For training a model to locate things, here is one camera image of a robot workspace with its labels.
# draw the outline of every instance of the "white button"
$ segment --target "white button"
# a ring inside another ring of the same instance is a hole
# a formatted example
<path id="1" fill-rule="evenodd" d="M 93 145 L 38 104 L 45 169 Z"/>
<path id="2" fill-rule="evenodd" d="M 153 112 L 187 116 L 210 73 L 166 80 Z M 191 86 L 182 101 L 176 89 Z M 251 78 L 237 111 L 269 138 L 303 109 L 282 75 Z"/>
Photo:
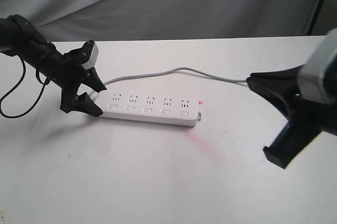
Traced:
<path id="1" fill-rule="evenodd" d="M 152 108 L 144 108 L 144 113 L 151 113 L 152 112 Z"/>
<path id="2" fill-rule="evenodd" d="M 162 114 L 163 114 L 163 115 L 169 115 L 169 114 L 170 114 L 170 111 L 169 111 L 169 110 L 166 110 L 166 109 L 164 109 L 164 110 L 162 110 Z"/>
<path id="3" fill-rule="evenodd" d="M 180 116 L 188 116 L 189 112 L 181 111 L 179 114 Z"/>
<path id="4" fill-rule="evenodd" d="M 133 111 L 133 110 L 135 110 L 135 107 L 128 106 L 128 107 L 126 107 L 125 110 L 126 111 Z"/>
<path id="5" fill-rule="evenodd" d="M 117 108 L 117 105 L 110 104 L 110 105 L 108 106 L 108 108 L 109 108 L 109 109 L 116 109 L 116 108 Z"/>

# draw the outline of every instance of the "power strip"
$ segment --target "power strip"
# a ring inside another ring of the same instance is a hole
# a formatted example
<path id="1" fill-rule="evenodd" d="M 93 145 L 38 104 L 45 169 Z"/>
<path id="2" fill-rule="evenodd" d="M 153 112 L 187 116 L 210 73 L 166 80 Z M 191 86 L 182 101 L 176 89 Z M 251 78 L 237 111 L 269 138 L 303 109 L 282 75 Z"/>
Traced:
<path id="1" fill-rule="evenodd" d="M 100 117 L 193 127 L 200 120 L 199 101 L 188 97 L 126 93 L 118 90 L 99 92 L 95 103 Z"/>

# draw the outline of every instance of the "white power strip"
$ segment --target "white power strip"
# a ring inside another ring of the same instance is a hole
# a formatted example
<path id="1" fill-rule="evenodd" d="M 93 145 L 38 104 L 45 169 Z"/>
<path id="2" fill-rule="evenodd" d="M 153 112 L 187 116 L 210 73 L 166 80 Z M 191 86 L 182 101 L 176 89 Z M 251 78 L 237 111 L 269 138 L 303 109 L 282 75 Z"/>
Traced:
<path id="1" fill-rule="evenodd" d="M 145 121 L 193 127 L 200 120 L 199 101 L 188 97 L 126 93 L 118 90 L 99 92 L 95 103 L 100 117 Z"/>

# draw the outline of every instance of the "black cable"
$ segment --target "black cable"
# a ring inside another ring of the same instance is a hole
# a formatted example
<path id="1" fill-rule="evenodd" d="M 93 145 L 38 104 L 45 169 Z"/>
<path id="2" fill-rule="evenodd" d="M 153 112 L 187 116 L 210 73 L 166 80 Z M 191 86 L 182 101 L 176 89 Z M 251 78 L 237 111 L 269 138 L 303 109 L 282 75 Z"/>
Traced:
<path id="1" fill-rule="evenodd" d="M 10 115 L 6 115 L 4 114 L 4 112 L 2 111 L 2 108 L 1 108 L 1 105 L 2 105 L 2 102 L 4 101 L 4 99 L 9 95 L 11 94 L 21 83 L 22 81 L 24 80 L 25 76 L 26 76 L 26 64 L 24 62 L 24 60 L 22 59 L 22 57 L 20 57 L 20 60 L 21 60 L 21 63 L 22 63 L 22 68 L 23 68 L 23 71 L 22 71 L 22 76 L 20 78 L 20 80 L 18 81 L 18 83 L 16 83 L 16 85 L 11 89 L 9 90 L 4 96 L 2 96 L 0 98 L 0 114 L 5 117 L 5 118 L 8 118 L 8 119 L 14 119 L 14 118 L 20 118 L 22 116 L 25 116 L 26 114 L 28 114 L 30 111 L 33 110 L 33 108 L 36 106 L 36 104 L 39 102 L 39 100 L 41 99 L 42 97 L 42 94 L 43 94 L 43 91 L 44 91 L 44 88 L 46 87 L 46 85 L 48 85 L 48 83 L 50 82 L 50 79 L 47 78 L 46 81 L 44 81 L 43 85 L 42 85 L 42 88 L 41 88 L 41 91 L 40 91 L 40 94 L 38 95 L 36 101 L 33 103 L 33 105 L 24 113 L 20 114 L 20 115 L 14 115 L 14 116 L 10 116 Z"/>

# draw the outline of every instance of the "white table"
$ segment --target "white table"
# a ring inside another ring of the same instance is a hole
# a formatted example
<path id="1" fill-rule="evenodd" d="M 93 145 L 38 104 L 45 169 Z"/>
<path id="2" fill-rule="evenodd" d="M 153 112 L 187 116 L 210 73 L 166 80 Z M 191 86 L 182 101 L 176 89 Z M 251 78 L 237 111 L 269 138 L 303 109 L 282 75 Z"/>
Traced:
<path id="1" fill-rule="evenodd" d="M 102 80 L 179 66 L 245 78 L 303 64 L 321 40 L 99 42 L 96 68 Z M 61 52 L 81 45 L 56 43 Z M 22 69 L 17 57 L 0 65 L 3 94 Z M 27 68 L 8 114 L 41 87 Z M 115 87 L 197 97 L 202 120 L 183 128 L 65 114 L 50 84 L 30 114 L 0 118 L 0 223 L 337 223 L 336 137 L 321 134 L 282 170 L 262 148 L 286 120 L 247 87 L 179 73 Z"/>

